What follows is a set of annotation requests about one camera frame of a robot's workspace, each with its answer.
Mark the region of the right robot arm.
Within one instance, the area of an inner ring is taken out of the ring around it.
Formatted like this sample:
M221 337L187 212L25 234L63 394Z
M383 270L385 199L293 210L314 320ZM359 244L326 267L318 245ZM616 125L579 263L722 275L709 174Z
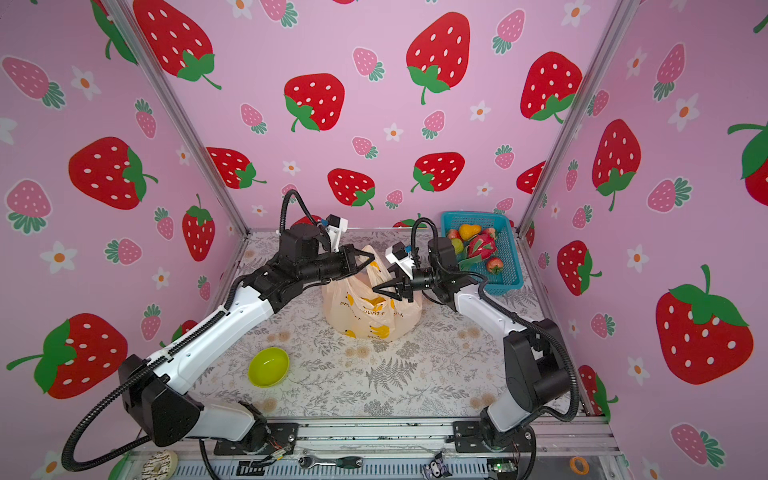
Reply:
M426 265L414 254L401 242L388 248L385 256L393 278L373 291L408 302L416 293L429 291L438 303L501 342L506 392L480 414L480 435L487 447L509 446L516 434L543 415L573 421L579 411L578 375L558 326L550 319L526 320L493 300L486 292L485 275L459 268L449 239L428 242Z

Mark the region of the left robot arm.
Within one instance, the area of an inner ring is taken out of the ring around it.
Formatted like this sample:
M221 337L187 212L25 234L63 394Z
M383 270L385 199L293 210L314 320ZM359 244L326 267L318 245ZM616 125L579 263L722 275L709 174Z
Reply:
M309 224L281 232L278 252L260 268L237 277L224 303L211 315L148 358L128 357L119 369L119 386L67 439L63 467L86 471L148 442L167 447L185 439L213 439L247 453L262 450L270 430L260 411L244 402L204 403L189 392L223 353L294 298L310 288L352 277L374 261L374 254L340 244L341 234L335 227ZM76 460L75 449L86 429L116 400L144 436L96 459Z

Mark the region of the translucent beige plastic bag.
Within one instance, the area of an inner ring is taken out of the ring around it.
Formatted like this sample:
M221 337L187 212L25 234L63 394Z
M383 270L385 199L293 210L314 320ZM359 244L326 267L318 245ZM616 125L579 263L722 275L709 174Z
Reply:
M352 338L394 341L420 321L423 295L417 292L409 302L375 293L373 286L393 276L372 246L363 250L373 254L374 260L362 272L321 288L325 319L337 332Z

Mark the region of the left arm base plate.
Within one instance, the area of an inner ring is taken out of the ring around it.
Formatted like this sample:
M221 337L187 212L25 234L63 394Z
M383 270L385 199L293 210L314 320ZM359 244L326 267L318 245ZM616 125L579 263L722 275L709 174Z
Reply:
M298 437L299 424L270 422L256 424L243 440L218 440L213 453L216 456L273 455L275 452L291 454Z

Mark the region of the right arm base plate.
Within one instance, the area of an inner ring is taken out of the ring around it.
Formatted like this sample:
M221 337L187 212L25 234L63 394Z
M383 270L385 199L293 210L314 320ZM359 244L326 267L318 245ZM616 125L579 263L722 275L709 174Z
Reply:
M530 427L499 432L490 422L455 421L452 430L459 453L530 453L536 440Z

